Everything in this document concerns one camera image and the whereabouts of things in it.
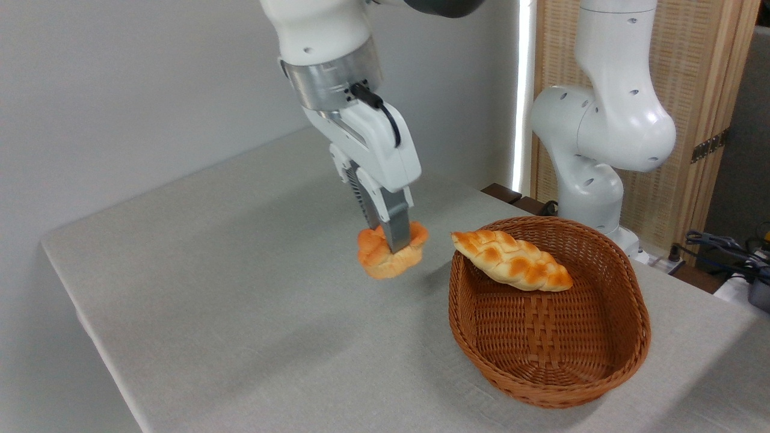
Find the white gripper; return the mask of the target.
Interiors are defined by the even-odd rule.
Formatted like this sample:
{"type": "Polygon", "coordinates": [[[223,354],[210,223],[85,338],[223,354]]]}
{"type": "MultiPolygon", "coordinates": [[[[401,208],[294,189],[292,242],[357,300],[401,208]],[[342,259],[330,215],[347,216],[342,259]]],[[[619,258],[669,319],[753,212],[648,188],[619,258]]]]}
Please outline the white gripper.
{"type": "Polygon", "coordinates": [[[338,175],[354,192],[369,229],[383,230],[392,253],[411,239],[409,208],[414,206],[410,184],[421,175],[421,166],[404,118],[390,104],[401,140],[381,109],[355,100],[331,118],[301,102],[306,117],[330,141],[329,151],[338,175]]]}

